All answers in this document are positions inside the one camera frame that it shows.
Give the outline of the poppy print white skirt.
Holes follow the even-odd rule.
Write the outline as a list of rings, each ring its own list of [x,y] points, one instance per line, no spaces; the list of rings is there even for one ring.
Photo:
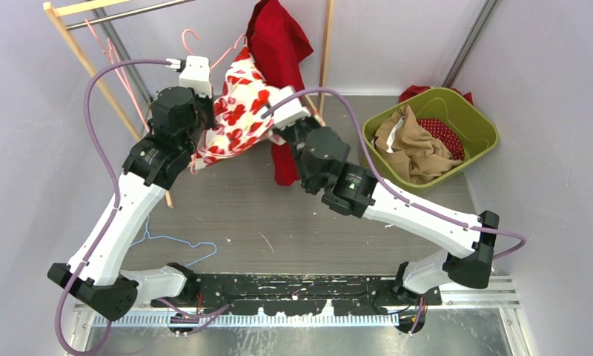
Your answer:
[[[266,139],[284,144],[272,134],[273,119],[262,117],[270,96],[277,92],[279,88],[266,82],[248,46],[243,46],[225,74],[222,94],[213,102],[217,127],[204,133],[191,160],[191,173],[242,154]]]

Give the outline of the blue wire hanger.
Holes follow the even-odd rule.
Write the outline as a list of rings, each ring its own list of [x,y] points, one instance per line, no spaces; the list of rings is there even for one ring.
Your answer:
[[[206,246],[213,248],[213,251],[211,251],[210,253],[208,253],[196,260],[192,260],[189,263],[184,264],[184,267],[186,267],[186,268],[194,266],[200,262],[203,262],[203,261],[211,258],[212,256],[216,255],[218,252],[218,246],[216,245],[216,243],[212,243],[212,242],[191,243],[190,241],[179,239],[177,237],[172,237],[169,235],[164,235],[164,234],[152,235],[150,232],[150,215],[148,215],[148,217],[146,218],[145,223],[144,223],[144,230],[142,232],[141,238],[137,241],[133,241],[130,244],[129,248],[133,248],[134,246],[137,246],[145,241],[150,241],[150,240],[169,240],[169,241],[172,241],[175,243],[181,243],[183,245],[186,245],[188,248],[192,248],[192,249],[197,249],[197,248],[206,247]]]

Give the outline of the pink wire hanger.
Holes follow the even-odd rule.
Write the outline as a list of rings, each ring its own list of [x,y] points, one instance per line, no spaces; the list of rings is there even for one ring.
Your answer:
[[[130,54],[114,26],[109,23],[98,24],[98,26],[102,29],[101,32],[106,36],[106,40],[103,40],[99,36],[94,24],[87,22],[87,28],[99,44],[103,55],[109,63],[115,64],[130,60]],[[146,134],[149,130],[148,111],[152,102],[152,96],[148,92],[148,87],[134,65],[117,68],[115,69],[115,73],[142,123],[141,133]]]

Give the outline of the red garment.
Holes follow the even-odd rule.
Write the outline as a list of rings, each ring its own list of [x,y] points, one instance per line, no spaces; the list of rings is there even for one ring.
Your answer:
[[[305,88],[300,63],[312,48],[299,23],[277,0],[258,1],[246,32],[256,66],[266,82],[276,88]]]

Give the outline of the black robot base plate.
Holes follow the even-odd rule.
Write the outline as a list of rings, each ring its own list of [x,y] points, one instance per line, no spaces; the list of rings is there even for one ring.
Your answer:
[[[169,303],[180,309],[199,306],[204,313],[226,307],[238,316],[316,316],[327,306],[334,316],[365,316],[407,311],[420,298],[403,290],[395,276],[199,274],[190,292]]]

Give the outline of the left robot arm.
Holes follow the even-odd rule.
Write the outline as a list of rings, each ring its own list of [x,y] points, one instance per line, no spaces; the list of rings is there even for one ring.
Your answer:
[[[83,246],[67,263],[54,263],[47,276],[108,320],[134,306],[168,301],[196,302],[196,274],[179,263],[124,271],[122,262],[148,215],[195,155],[203,133],[214,127],[210,91],[182,86],[159,92],[150,131],[130,150],[112,197]]]

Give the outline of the tan brown skirt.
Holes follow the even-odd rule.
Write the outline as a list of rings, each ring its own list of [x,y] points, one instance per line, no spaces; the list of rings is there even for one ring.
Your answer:
[[[417,120],[410,106],[399,107],[378,127],[373,144],[400,179],[423,185],[462,165],[464,160],[454,160],[443,143]]]

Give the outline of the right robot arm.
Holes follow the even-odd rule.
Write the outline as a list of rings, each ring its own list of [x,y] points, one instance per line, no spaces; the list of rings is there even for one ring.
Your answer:
[[[349,162],[349,145],[312,116],[275,127],[273,132],[290,147],[304,191],[320,194],[330,210],[391,224],[441,248],[400,265],[393,286],[399,302],[410,305],[446,283],[471,289],[488,286],[495,237],[486,229],[498,223],[496,214],[460,213],[377,179],[372,170]]]

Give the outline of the red polka dot skirt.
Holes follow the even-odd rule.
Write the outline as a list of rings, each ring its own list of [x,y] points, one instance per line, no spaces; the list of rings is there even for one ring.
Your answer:
[[[425,118],[418,119],[417,123],[435,139],[441,141],[454,160],[463,161],[465,159],[466,153],[460,138],[444,122],[437,118]]]

